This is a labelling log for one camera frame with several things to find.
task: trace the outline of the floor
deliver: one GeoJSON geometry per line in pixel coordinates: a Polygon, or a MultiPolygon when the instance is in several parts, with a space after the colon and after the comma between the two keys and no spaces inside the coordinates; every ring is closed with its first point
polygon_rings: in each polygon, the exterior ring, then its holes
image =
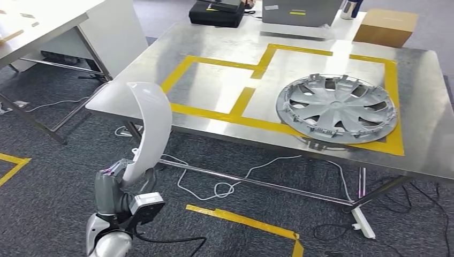
{"type": "MultiPolygon", "coordinates": [[[[364,8],[393,7],[396,10],[424,13],[423,7],[428,4],[423,1],[412,1],[412,4],[404,2],[409,9],[402,9],[406,7],[403,3],[390,5],[393,2],[388,0],[380,2],[383,6],[367,6],[366,4],[372,5],[374,2],[366,2],[364,8]]],[[[183,0],[135,1],[134,4],[144,31],[150,37],[150,43],[153,41],[151,37],[159,37],[174,22],[186,19],[187,9],[192,5],[191,1],[183,0]],[[165,15],[158,14],[160,10],[167,8],[172,10],[172,17],[166,18],[165,15]]],[[[454,10],[449,1],[431,2],[431,7],[454,10]]],[[[420,29],[424,27],[427,27],[426,24],[421,25],[420,29]]],[[[450,29],[447,25],[445,28],[446,32],[450,29]]],[[[442,32],[445,31],[440,30],[438,34],[431,32],[429,35],[441,35],[442,32]]],[[[422,32],[416,31],[411,39],[419,33],[422,32]]],[[[422,41],[424,38],[416,42],[409,41],[408,44],[422,44],[420,48],[426,49],[439,47],[436,50],[443,58],[452,55],[447,45],[427,44],[424,47],[422,41]]],[[[452,65],[449,61],[442,62],[446,74],[453,70],[452,65]]],[[[28,108],[60,100],[79,99],[99,86],[96,80],[78,79],[79,75],[83,74],[43,65],[36,65],[21,74],[2,69],[0,91],[14,100],[30,102],[28,108]]],[[[64,103],[42,108],[32,114],[50,125],[64,117],[74,105],[64,103]]],[[[26,125],[14,113],[0,115],[0,153],[32,158],[0,187],[0,256],[84,256],[85,224],[95,212],[94,174],[120,158],[131,158],[131,149],[137,146],[131,138],[119,138],[113,134],[119,126],[121,123],[115,120],[93,116],[83,110],[60,132],[68,140],[68,145],[62,146],[26,125]]],[[[285,155],[178,132],[171,135],[165,152],[191,165],[237,176],[244,176],[251,167],[285,155]]],[[[12,163],[0,161],[0,177],[13,166],[12,163]]],[[[342,167],[350,195],[354,196],[358,167],[342,167]]],[[[343,213],[337,205],[246,184],[238,185],[235,192],[226,198],[200,201],[177,187],[181,173],[182,170],[178,168],[166,168],[158,173],[156,190],[162,194],[167,205],[153,223],[140,227],[140,231],[154,239],[205,236],[208,240],[196,255],[199,257],[292,256],[293,241],[186,210],[187,204],[224,209],[295,231],[300,234],[305,249],[304,257],[398,256],[387,245],[398,249],[402,256],[446,256],[443,235],[445,217],[437,206],[410,185],[405,185],[405,190],[398,188],[388,197],[383,196],[379,201],[364,206],[363,211],[377,234],[377,241],[366,240],[360,232],[352,230],[338,239],[323,241],[313,235],[317,225],[350,226],[353,222],[352,216],[343,213]],[[412,203],[409,211],[406,208],[406,192],[412,203]]],[[[368,170],[367,175],[369,188],[377,187],[384,177],[392,176],[375,170],[368,170]]],[[[251,177],[315,193],[345,197],[337,168],[325,161],[308,158],[278,161],[255,170],[251,177]]],[[[213,194],[213,186],[218,182],[229,181],[188,172],[181,183],[198,195],[208,197],[213,194]]],[[[436,198],[434,183],[415,183],[436,198]]],[[[439,203],[450,217],[454,215],[453,196],[454,186],[440,185],[439,203]]],[[[342,232],[341,228],[328,226],[317,234],[328,238],[339,236],[342,232]]],[[[196,245],[194,242],[151,244],[134,240],[130,256],[185,257],[189,256],[196,245]]]]}

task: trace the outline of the table surface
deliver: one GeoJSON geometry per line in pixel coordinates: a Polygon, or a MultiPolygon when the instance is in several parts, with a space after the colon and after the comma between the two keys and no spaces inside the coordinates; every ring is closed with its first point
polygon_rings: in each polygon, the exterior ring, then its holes
{"type": "Polygon", "coordinates": [[[312,73],[328,73],[348,74],[384,86],[387,79],[383,63],[349,59],[349,56],[355,54],[395,60],[400,104],[398,129],[402,132],[403,156],[314,139],[300,140],[286,133],[186,115],[175,112],[175,109],[173,128],[227,141],[271,147],[286,151],[286,154],[298,153],[400,175],[425,176],[433,180],[454,179],[454,114],[435,52],[342,40],[311,41],[264,36],[259,32],[260,23],[256,19],[246,19],[237,29],[176,24],[102,88],[86,108],[107,117],[140,121],[139,106],[126,83],[144,81],[161,85],[166,81],[168,84],[166,79],[188,55],[255,65],[270,43],[331,51],[332,56],[324,56],[278,50],[261,79],[252,79],[252,70],[239,69],[234,65],[193,63],[179,79],[174,79],[175,84],[168,91],[172,103],[223,115],[232,110],[245,87],[255,88],[243,116],[280,123],[275,103],[278,93],[290,82],[312,73]]]}
{"type": "Polygon", "coordinates": [[[24,32],[0,45],[0,69],[28,54],[33,49],[57,37],[88,19],[86,14],[104,0],[17,0],[2,1],[0,10],[0,32],[24,32]],[[19,13],[31,14],[34,18],[23,18],[19,13]],[[39,24],[32,27],[27,19],[39,24]]]}

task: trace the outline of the cardboard box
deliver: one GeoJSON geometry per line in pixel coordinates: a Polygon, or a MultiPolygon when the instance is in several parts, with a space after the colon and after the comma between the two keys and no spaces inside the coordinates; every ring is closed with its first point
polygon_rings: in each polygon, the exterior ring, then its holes
{"type": "Polygon", "coordinates": [[[353,40],[400,48],[413,33],[417,20],[414,13],[370,9],[353,40]]]}

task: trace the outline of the white curved plastic part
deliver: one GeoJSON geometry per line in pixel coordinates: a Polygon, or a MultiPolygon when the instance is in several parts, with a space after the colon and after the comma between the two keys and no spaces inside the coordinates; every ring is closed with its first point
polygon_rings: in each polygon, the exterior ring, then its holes
{"type": "Polygon", "coordinates": [[[127,83],[142,113],[144,130],[142,141],[134,150],[134,163],[126,167],[122,187],[134,183],[145,171],[154,167],[169,140],[172,128],[172,109],[161,87],[146,82],[127,83]]]}

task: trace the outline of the yellow floor tape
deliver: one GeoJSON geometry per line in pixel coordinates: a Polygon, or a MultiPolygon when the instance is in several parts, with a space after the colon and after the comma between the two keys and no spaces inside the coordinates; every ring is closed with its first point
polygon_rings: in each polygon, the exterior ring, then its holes
{"type": "Polygon", "coordinates": [[[246,226],[251,226],[256,229],[260,229],[260,230],[263,230],[263,231],[266,231],[269,233],[273,233],[275,235],[279,235],[281,237],[295,240],[295,243],[293,246],[292,257],[302,257],[302,254],[304,252],[304,248],[303,248],[301,242],[299,241],[299,234],[297,234],[293,231],[279,228],[278,226],[270,225],[270,224],[263,223],[260,221],[256,221],[251,218],[244,217],[244,216],[241,216],[241,215],[238,215],[235,213],[231,213],[226,210],[220,210],[220,209],[209,210],[209,209],[200,208],[200,207],[197,207],[194,205],[187,205],[186,209],[195,211],[197,213],[202,213],[202,214],[206,214],[209,216],[222,218],[224,220],[240,223],[240,224],[243,224],[246,226]]]}
{"type": "Polygon", "coordinates": [[[0,153],[0,160],[5,161],[5,162],[11,162],[16,164],[14,168],[12,168],[10,171],[8,171],[5,176],[0,178],[0,187],[5,184],[12,176],[14,176],[23,166],[25,166],[31,158],[18,158],[14,157],[11,155],[6,155],[0,153]]]}

